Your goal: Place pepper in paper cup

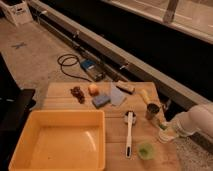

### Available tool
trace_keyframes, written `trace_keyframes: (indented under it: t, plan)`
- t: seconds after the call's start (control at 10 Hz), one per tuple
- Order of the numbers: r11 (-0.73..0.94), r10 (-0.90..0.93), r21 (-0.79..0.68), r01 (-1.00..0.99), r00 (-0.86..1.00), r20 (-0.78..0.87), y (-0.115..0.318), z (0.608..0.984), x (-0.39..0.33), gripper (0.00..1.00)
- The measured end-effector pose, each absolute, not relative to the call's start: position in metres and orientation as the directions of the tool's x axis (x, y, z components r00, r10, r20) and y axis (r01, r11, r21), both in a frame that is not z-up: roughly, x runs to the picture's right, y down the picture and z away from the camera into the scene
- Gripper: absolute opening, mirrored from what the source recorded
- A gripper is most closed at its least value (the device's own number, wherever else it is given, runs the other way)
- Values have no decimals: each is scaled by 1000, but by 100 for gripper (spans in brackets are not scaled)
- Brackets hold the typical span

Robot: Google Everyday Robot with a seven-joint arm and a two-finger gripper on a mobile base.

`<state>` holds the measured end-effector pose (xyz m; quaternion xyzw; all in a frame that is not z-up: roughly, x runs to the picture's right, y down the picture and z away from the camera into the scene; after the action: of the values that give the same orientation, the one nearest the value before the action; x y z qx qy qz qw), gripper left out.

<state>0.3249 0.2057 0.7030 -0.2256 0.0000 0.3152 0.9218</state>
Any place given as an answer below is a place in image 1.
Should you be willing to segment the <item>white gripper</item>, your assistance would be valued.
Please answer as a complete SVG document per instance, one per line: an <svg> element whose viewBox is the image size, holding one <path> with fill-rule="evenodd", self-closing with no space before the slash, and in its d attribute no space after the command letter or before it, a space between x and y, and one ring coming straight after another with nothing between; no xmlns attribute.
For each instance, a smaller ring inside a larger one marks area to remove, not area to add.
<svg viewBox="0 0 213 171"><path fill-rule="evenodd" d="M163 122L162 124L167 126L166 130L162 130L159 127L159 132L158 132L158 140L162 143L168 143L171 142L172 140L176 139L179 134L177 131L172 127L172 124L170 122Z"/></svg>

